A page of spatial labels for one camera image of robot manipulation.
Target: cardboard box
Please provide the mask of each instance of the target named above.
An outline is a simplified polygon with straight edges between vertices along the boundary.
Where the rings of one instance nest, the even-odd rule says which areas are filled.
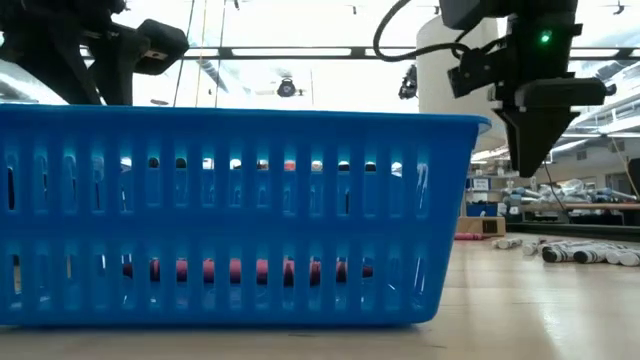
[[[482,234],[485,236],[505,236],[507,226],[504,217],[468,217],[458,218],[456,232]]]

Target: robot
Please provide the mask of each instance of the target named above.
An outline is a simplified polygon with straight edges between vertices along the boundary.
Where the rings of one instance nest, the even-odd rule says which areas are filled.
[[[493,84],[489,100],[506,124],[512,167],[530,177],[578,113],[572,106],[601,105],[607,95],[597,78],[567,72],[578,0],[440,0],[444,25],[461,33],[455,42],[409,54],[380,52],[382,32],[410,0],[399,0],[374,35],[384,61],[402,61],[433,51],[451,51],[460,64],[448,71],[453,96]],[[124,0],[3,0],[0,59],[30,72],[70,104],[132,104],[133,73],[161,74],[182,58],[189,44],[179,30],[145,21],[130,29],[111,21]],[[507,35],[471,49],[460,41],[485,18],[508,17]],[[79,48],[95,62],[87,68]]]

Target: floor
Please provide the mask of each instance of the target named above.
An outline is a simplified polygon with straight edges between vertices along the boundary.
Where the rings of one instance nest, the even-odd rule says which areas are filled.
[[[523,239],[531,235],[511,235]],[[405,329],[0,330],[3,359],[621,359],[640,339],[640,267],[545,264],[456,242],[436,318]]]

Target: blue plastic basket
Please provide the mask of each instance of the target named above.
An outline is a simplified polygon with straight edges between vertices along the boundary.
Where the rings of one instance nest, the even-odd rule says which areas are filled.
[[[488,128],[476,116],[19,105],[0,119],[7,325],[429,320]]]

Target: green light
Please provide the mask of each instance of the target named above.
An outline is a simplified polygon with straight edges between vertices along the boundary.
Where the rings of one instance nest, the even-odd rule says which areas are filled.
[[[540,43],[543,45],[548,44],[551,41],[551,31],[543,31],[540,35]]]

